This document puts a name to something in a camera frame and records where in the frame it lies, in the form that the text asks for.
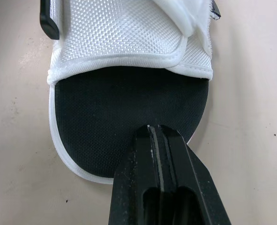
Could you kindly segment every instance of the beige surface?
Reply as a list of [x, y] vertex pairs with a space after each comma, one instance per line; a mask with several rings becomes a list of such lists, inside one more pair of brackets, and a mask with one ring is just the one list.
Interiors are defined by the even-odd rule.
[[[190, 147], [234, 225], [277, 224], [277, 0], [217, 2], [214, 79]], [[75, 176], [52, 144], [38, 13], [38, 0], [0, 0], [0, 225], [105, 225], [112, 187]]]

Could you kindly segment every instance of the white strap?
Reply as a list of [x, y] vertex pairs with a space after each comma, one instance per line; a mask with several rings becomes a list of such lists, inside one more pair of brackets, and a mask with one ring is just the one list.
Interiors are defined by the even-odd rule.
[[[191, 1], [196, 8], [191, 10], [189, 4], [175, 0], [168, 2], [175, 5], [169, 11], [167, 2], [51, 0], [50, 15], [60, 30], [60, 40], [53, 47], [48, 83], [109, 66], [168, 68], [211, 79], [210, 51], [202, 47], [210, 50], [204, 43], [209, 40], [211, 3]], [[183, 21], [174, 16], [180, 6], [186, 15]]]

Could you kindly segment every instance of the slide sandal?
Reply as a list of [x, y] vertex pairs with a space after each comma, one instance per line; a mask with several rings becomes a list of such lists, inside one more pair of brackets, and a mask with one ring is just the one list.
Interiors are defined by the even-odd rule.
[[70, 170], [112, 184], [146, 124], [189, 141], [212, 79], [211, 1], [42, 2], [42, 28], [57, 39], [47, 78], [51, 135]]

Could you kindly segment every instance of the black clamp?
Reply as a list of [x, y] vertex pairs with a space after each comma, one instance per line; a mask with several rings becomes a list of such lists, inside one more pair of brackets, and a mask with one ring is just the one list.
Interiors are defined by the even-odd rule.
[[109, 225], [230, 225], [209, 171], [165, 126], [137, 130], [113, 182]]

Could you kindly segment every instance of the black insole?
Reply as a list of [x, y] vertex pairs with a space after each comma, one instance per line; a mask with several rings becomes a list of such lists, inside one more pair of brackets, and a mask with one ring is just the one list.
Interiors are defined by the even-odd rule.
[[59, 135], [85, 171], [114, 177], [139, 127], [166, 125], [188, 141], [202, 117], [209, 81], [166, 69], [107, 67], [55, 86]]

